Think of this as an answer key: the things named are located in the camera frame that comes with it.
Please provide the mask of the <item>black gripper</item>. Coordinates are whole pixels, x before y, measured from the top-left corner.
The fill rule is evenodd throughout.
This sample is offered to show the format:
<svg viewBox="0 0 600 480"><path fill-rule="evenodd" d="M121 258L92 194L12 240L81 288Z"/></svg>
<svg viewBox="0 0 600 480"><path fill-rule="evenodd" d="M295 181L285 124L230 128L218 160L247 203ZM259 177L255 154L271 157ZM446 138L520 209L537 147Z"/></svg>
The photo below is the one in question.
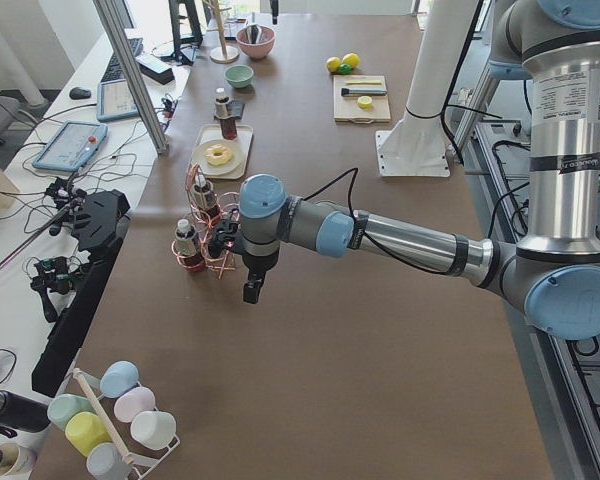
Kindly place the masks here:
<svg viewBox="0 0 600 480"><path fill-rule="evenodd" d="M229 251L242 257L248 268L247 281L243 286L243 301L257 304L261 291L261 280L278 261L280 242L277 239L259 243L249 239L243 232L238 210L232 209L220 217L214 226L207 243L207 252L213 259L219 258L223 251Z"/></svg>

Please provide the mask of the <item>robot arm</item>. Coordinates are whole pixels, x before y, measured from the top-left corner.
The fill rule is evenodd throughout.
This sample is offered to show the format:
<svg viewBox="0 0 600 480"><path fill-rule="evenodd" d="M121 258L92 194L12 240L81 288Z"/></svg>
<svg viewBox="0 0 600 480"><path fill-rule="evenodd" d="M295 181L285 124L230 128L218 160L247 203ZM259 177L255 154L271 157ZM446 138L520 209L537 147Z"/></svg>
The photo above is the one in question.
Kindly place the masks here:
<svg viewBox="0 0 600 480"><path fill-rule="evenodd" d="M499 4L491 56L533 82L527 232L514 244L470 240L348 206L288 194L258 174L215 227L208 250L239 255L243 298L256 303L282 243L341 257L366 250L418 270L468 279L565 340L600 334L600 1Z"/></svg>

